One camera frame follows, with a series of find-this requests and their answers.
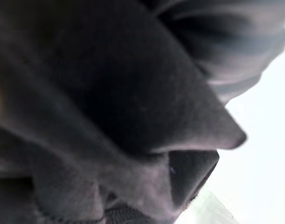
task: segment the gray sleeve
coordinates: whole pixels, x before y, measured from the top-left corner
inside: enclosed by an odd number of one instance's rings
[[[224,103],[254,86],[285,46],[285,0],[178,0],[154,11]]]

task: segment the white background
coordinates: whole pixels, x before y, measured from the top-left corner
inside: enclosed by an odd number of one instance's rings
[[[227,108],[249,139],[219,151],[209,188],[241,224],[285,224],[285,52]]]

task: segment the dark gray fabric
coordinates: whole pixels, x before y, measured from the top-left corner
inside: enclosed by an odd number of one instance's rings
[[[0,194],[0,222],[172,223],[216,148],[245,141],[223,105],[282,50],[285,1],[83,0],[59,15],[44,38],[0,13],[0,128],[31,179]]]

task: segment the white surface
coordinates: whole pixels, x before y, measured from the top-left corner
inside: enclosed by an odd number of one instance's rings
[[[209,187],[241,224],[285,224],[285,52],[227,108],[249,140],[219,151]]]

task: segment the dark cloth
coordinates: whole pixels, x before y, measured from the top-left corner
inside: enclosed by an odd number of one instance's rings
[[[283,49],[285,0],[69,10],[52,44],[0,14],[0,223],[171,224],[245,141],[224,104]]]

